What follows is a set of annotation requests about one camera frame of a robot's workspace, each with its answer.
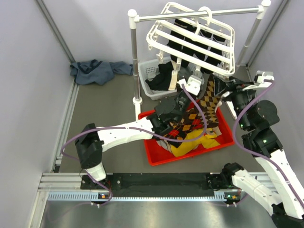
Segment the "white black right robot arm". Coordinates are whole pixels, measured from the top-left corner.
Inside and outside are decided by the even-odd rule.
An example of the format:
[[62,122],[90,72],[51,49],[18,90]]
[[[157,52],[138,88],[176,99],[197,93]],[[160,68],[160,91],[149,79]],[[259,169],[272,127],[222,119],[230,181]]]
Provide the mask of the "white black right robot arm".
[[228,80],[214,77],[214,95],[232,103],[236,121],[246,134],[236,145],[250,153],[262,166],[275,187],[271,191],[238,163],[228,163],[222,169],[222,183],[227,188],[238,187],[259,203],[278,228],[304,226],[304,188],[287,160],[283,145],[272,130],[278,123],[277,107],[261,97],[274,86],[272,76],[256,76],[252,82],[234,77]]

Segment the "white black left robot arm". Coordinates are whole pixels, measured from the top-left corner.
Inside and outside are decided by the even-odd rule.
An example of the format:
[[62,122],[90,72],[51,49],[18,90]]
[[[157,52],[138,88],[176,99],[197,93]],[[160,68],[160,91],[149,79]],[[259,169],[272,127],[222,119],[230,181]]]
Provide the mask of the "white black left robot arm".
[[149,116],[131,123],[99,128],[95,124],[88,124],[81,137],[75,140],[75,146],[81,168],[91,177],[92,184],[97,188],[107,185],[108,177],[102,164],[103,152],[121,144],[151,139],[155,134],[168,138],[173,124],[182,119],[191,99],[195,97],[180,91],[176,97],[162,99]]

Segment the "brown yellow argyle sock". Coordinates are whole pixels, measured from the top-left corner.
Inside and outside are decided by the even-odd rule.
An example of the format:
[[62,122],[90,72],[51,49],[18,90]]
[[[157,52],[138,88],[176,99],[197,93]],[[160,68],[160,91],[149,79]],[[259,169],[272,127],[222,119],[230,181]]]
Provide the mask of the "brown yellow argyle sock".
[[216,108],[220,102],[220,97],[214,95],[215,83],[213,74],[209,76],[206,85],[205,93],[200,99],[200,106],[207,121],[207,128],[215,128],[219,124]]

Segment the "black red argyle sock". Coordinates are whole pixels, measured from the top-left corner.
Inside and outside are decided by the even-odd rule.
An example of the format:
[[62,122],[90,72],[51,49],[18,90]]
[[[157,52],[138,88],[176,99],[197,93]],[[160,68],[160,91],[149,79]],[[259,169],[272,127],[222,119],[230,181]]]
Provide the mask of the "black red argyle sock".
[[184,140],[187,134],[205,127],[202,115],[196,107],[187,110],[180,122],[172,122],[170,125],[172,130],[164,137],[174,140]]

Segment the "white clip hanger frame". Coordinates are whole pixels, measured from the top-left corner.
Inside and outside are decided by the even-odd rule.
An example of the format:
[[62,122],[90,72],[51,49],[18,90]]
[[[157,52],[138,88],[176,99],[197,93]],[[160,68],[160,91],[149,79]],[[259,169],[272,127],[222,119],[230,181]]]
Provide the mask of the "white clip hanger frame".
[[235,73],[235,30],[213,18],[208,7],[195,11],[176,2],[168,2],[146,36],[149,49],[173,55],[177,61],[189,62],[222,76]]

